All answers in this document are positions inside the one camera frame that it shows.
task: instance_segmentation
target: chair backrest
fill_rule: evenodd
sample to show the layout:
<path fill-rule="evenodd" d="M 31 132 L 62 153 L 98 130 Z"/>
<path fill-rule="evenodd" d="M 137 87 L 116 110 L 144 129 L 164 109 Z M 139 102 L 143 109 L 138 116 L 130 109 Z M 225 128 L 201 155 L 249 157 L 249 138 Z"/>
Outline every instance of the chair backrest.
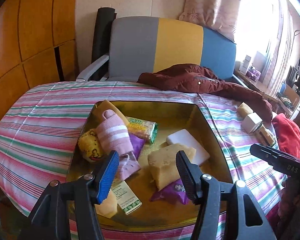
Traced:
<path fill-rule="evenodd" d="M 236 45 L 202 26 L 157 17 L 123 17 L 112 25 L 109 80 L 136 81 L 143 72 L 175 64 L 208 67 L 222 79 L 232 77 Z"/>

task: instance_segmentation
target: pink sock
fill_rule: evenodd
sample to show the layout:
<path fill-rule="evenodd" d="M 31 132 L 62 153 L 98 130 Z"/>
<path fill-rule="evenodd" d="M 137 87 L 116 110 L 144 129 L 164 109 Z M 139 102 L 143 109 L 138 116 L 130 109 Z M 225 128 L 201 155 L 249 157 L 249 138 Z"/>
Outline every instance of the pink sock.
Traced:
<path fill-rule="evenodd" d="M 122 119 L 112 110 L 102 114 L 103 122 L 96 128 L 100 144 L 105 152 L 117 151 L 120 157 L 117 177 L 125 180 L 141 169 L 130 141 L 127 127 Z"/>

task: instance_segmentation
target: metal screw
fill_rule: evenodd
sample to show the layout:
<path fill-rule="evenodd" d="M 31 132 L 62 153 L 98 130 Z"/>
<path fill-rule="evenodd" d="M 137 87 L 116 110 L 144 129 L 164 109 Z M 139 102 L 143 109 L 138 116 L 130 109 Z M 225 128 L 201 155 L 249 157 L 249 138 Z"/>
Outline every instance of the metal screw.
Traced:
<path fill-rule="evenodd" d="M 55 187 L 56 185 L 58 185 L 59 184 L 59 182 L 56 180 L 56 179 L 54 179 L 54 180 L 52 180 L 51 182 L 50 182 L 50 186 L 51 187 Z"/>
<path fill-rule="evenodd" d="M 90 180 L 93 178 L 93 175 L 91 173 L 88 173 L 86 175 L 83 176 L 85 180 Z"/>
<path fill-rule="evenodd" d="M 245 182 L 243 180 L 238 180 L 236 184 L 238 187 L 245 187 Z"/>
<path fill-rule="evenodd" d="M 205 180 L 210 180 L 210 179 L 212 179 L 212 176 L 210 174 L 206 173 L 206 174 L 202 175 L 202 178 L 205 179 Z"/>

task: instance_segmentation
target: pink and green stripes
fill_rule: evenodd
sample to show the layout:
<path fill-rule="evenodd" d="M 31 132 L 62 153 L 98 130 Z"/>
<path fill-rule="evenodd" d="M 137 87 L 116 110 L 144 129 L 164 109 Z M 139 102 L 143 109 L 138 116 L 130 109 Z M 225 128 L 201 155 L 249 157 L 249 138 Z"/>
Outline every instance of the pink and green stripes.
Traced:
<path fill-rule="evenodd" d="M 237 102 L 207 94 L 160 91 L 129 82 L 60 82 L 25 93 L 0 121 L 0 187 L 29 215 L 47 184 L 64 182 L 72 152 L 93 105 L 113 101 L 163 101 L 196 104 L 214 132 L 233 180 L 242 179 L 267 213 L 279 199 L 285 176 L 250 155 L 253 134 L 241 129 Z M 220 216 L 218 239 L 224 227 Z M 73 237 L 76 228 L 71 222 Z M 193 226 L 131 234 L 104 230 L 107 239 L 189 239 Z"/>

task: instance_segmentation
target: metal tray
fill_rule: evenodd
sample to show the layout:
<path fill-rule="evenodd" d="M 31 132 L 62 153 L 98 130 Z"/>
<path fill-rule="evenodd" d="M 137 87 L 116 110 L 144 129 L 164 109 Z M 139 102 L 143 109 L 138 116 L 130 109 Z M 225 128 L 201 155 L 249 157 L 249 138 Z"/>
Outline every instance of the metal tray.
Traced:
<path fill-rule="evenodd" d="M 112 103 L 126 116 L 157 122 L 158 133 L 154 143 L 152 145 L 146 143 L 141 151 L 138 162 L 142 169 L 126 179 L 127 184 L 141 200 L 142 206 L 128 215 L 118 207 L 118 213 L 111 219 L 98 215 L 101 227 L 120 231 L 159 231 L 194 224 L 199 206 L 193 205 L 191 201 L 187 205 L 181 203 L 172 205 L 165 200 L 149 201 L 156 186 L 149 172 L 147 155 L 153 150 L 167 146 L 165 140 L 168 135 L 186 128 L 210 154 L 209 160 L 203 163 L 201 170 L 219 181 L 232 183 L 222 150 L 199 107 L 194 104 L 170 102 L 113 101 Z M 90 113 L 81 134 L 97 126 L 97 120 Z M 77 145 L 67 181 L 76 180 L 92 170 L 93 164 L 81 157 Z M 220 213 L 224 211 L 225 206 L 221 205 Z M 70 218 L 75 220 L 73 213 L 70 214 Z"/>

